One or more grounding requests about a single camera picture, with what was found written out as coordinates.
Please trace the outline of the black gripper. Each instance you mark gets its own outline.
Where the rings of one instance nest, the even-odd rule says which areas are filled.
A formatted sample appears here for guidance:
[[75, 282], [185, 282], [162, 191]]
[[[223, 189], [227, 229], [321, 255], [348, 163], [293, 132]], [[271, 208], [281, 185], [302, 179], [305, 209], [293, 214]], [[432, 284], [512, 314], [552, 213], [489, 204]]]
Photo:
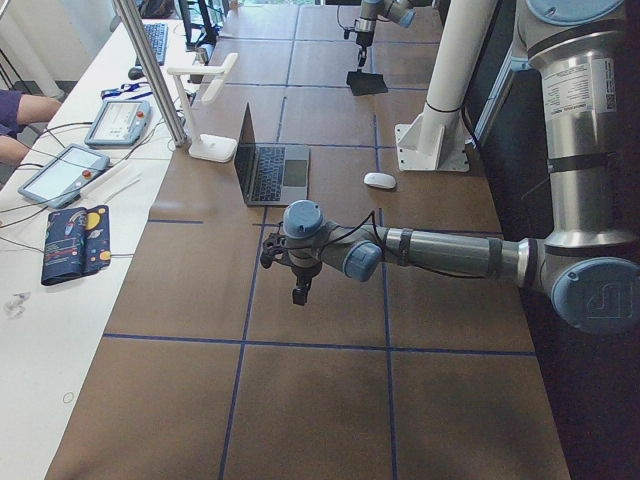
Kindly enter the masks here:
[[321, 272], [322, 263], [315, 262], [310, 266], [292, 265], [291, 270], [296, 277], [296, 285], [292, 290], [292, 301], [295, 305], [305, 306], [308, 302], [312, 280]]
[[367, 64], [369, 47], [373, 43], [375, 32], [375, 21], [366, 18], [356, 18], [354, 24], [344, 27], [344, 39], [347, 40], [351, 33], [356, 35], [357, 67], [363, 67]]

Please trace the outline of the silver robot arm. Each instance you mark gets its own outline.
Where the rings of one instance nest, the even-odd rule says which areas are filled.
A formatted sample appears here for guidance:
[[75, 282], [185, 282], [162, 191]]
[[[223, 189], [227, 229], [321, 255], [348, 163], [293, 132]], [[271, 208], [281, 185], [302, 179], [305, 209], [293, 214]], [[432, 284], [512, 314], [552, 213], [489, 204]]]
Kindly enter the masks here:
[[415, 8], [411, 1], [364, 0], [360, 4], [360, 13], [351, 26], [342, 26], [343, 36], [348, 40], [355, 35], [358, 46], [357, 69], [366, 65], [367, 52], [372, 46], [378, 21], [386, 20], [403, 28], [408, 28], [415, 17]]
[[639, 267], [627, 253], [638, 237], [615, 221], [610, 177], [617, 149], [613, 53], [625, 30], [621, 1], [516, 5], [514, 54], [542, 79], [554, 221], [547, 237], [511, 242], [386, 228], [373, 219], [347, 228], [300, 200], [265, 239], [262, 265], [291, 268], [298, 305], [324, 266], [365, 281], [389, 262], [464, 279], [510, 279], [545, 293], [581, 331], [631, 329], [639, 321]]

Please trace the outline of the person forearm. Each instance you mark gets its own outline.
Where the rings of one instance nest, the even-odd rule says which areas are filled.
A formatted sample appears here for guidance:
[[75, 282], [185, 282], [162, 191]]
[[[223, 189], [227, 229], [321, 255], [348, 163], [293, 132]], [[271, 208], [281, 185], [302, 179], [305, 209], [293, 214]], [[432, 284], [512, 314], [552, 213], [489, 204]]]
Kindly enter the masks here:
[[29, 148], [18, 139], [23, 128], [32, 123], [49, 122], [62, 103], [46, 96], [1, 90], [1, 163], [18, 165]]

